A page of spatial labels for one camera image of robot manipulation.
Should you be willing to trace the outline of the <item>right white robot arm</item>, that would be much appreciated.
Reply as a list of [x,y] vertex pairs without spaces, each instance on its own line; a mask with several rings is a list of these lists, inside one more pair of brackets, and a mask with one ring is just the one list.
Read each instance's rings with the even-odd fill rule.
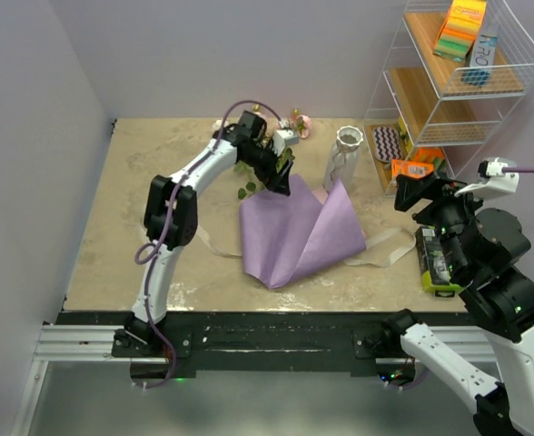
[[400,175],[394,207],[408,211],[428,205],[413,220],[433,228],[451,282],[483,330],[495,355],[499,377],[481,372],[409,310],[385,322],[382,349],[421,361],[470,410],[482,435],[534,435],[534,282],[516,262],[531,248],[516,216],[484,207],[479,186],[431,173]]

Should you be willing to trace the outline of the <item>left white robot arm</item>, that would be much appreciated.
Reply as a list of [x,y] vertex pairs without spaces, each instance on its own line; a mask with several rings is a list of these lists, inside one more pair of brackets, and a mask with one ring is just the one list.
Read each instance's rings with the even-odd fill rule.
[[145,271],[124,326],[124,333],[142,355],[154,356],[163,347],[171,347],[162,332],[167,295],[179,257],[198,229],[199,197],[238,163],[250,167],[267,190],[288,196],[294,160],[291,146],[297,140],[284,121],[268,135],[266,120],[245,111],[235,123],[221,120],[206,147],[184,168],[152,179],[143,218],[148,243],[134,256]]

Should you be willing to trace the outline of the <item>purple wrapping paper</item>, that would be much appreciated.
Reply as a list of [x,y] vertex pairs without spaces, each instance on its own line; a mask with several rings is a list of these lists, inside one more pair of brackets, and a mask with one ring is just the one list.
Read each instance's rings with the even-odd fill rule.
[[269,289],[340,263],[366,249],[351,199],[337,182],[322,202],[304,180],[288,196],[261,191],[240,207],[242,265]]

